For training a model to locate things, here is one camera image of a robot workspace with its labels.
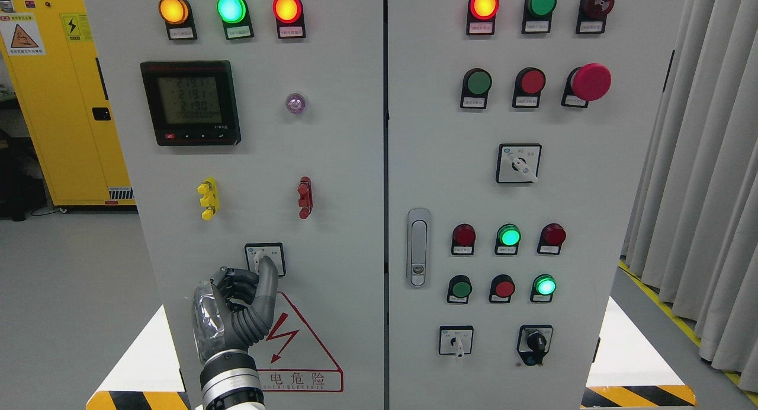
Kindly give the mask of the grey robotic humanoid hand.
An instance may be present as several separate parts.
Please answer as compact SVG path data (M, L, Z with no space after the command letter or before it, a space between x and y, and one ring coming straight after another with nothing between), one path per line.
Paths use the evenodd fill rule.
M205 364L227 350L243 350L268 335L272 327L278 272L272 259L258 259L258 272L221 267L195 287L193 337Z

